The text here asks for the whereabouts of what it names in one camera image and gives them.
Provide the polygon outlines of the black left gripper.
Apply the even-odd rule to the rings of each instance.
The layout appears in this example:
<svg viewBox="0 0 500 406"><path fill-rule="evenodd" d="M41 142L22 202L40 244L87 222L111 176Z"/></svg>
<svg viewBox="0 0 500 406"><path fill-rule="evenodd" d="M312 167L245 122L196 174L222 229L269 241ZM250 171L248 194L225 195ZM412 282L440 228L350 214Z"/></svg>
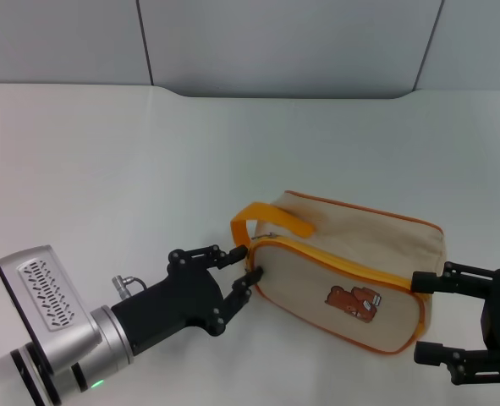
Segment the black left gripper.
<svg viewBox="0 0 500 406"><path fill-rule="evenodd" d="M225 298L209 269L231 266L247 254L245 245L226 252L216 244L171 252L164 280L111 308L132 353L141 354L187 327L199 327L213 337L223 334L250 301L251 287L261 280L263 269L258 266L235 280Z"/></svg>

